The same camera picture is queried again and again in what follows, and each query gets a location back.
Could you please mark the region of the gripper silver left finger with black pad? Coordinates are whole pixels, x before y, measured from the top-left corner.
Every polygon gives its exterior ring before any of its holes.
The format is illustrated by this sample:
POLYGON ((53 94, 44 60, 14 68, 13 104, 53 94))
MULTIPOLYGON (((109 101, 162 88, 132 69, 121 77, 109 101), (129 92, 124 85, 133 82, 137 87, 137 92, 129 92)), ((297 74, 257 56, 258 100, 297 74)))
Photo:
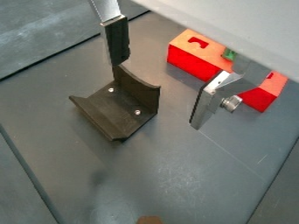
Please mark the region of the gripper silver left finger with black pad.
POLYGON ((88 0, 98 20, 100 33, 106 40, 106 52, 114 67, 129 58, 128 20, 117 0, 88 0))

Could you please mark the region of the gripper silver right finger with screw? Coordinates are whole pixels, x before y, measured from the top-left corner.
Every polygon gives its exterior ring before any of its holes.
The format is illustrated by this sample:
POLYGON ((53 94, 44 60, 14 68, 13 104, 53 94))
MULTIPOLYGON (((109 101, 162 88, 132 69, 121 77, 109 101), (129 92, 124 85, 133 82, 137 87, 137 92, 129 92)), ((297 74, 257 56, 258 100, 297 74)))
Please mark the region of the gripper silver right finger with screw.
POLYGON ((269 73, 269 68, 237 55, 232 62, 232 72, 218 72, 200 88, 190 112, 190 126, 197 130, 217 108, 233 112, 241 103, 237 94, 256 88, 269 73))

